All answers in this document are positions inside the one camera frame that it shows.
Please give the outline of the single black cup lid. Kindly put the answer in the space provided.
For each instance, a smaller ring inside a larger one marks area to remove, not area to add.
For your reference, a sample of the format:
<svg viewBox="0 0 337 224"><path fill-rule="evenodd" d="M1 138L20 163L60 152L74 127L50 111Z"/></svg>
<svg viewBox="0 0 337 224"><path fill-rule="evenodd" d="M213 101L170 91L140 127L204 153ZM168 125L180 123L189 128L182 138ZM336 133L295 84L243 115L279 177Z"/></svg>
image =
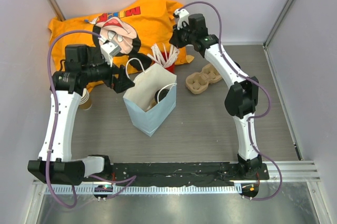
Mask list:
<svg viewBox="0 0 337 224"><path fill-rule="evenodd" d="M155 102L159 103L160 101L162 101L167 96L168 92L169 92L169 89L162 89L162 90L156 91L154 95Z"/></svg>

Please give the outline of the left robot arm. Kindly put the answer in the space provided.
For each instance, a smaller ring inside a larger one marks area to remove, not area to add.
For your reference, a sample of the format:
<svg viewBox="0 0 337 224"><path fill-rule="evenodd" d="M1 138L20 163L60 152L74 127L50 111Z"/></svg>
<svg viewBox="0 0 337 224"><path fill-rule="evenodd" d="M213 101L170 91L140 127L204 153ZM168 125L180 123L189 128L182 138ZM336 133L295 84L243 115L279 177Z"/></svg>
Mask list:
<svg viewBox="0 0 337 224"><path fill-rule="evenodd" d="M105 42L98 54L90 57L87 45L68 45L61 70L52 76L51 113L43 147L37 160L28 163L28 171L43 183L77 186L90 175L107 181L113 173L106 155L89 155L73 160L71 140L80 100L91 82L102 81L116 93L134 86L125 66L113 64L121 51L116 42Z"/></svg>

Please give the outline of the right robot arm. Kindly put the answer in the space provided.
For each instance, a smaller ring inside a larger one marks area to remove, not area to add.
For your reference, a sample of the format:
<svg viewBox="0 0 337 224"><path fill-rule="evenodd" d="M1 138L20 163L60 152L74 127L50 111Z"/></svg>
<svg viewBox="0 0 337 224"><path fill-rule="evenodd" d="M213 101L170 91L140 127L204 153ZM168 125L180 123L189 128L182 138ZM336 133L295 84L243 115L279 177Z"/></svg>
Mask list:
<svg viewBox="0 0 337 224"><path fill-rule="evenodd" d="M209 34L203 14L189 14L177 10L173 14L176 24L170 44L177 48L192 45L203 58L211 63L229 88L224 106L233 117L239 141L238 173L250 179L262 166L262 157L257 152L254 119L258 103L257 78L249 78L228 56L219 39Z"/></svg>

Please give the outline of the light blue paper bag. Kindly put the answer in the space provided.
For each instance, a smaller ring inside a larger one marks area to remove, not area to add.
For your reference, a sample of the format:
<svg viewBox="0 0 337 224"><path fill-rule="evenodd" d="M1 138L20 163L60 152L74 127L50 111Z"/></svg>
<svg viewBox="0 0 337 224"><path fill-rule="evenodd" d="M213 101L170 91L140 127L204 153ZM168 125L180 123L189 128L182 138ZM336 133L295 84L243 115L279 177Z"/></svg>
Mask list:
<svg viewBox="0 0 337 224"><path fill-rule="evenodd" d="M152 136L176 107L176 75L154 63L135 77L135 86L123 95L132 124L148 136ZM167 96L154 108L146 111L156 91L169 89Z"/></svg>

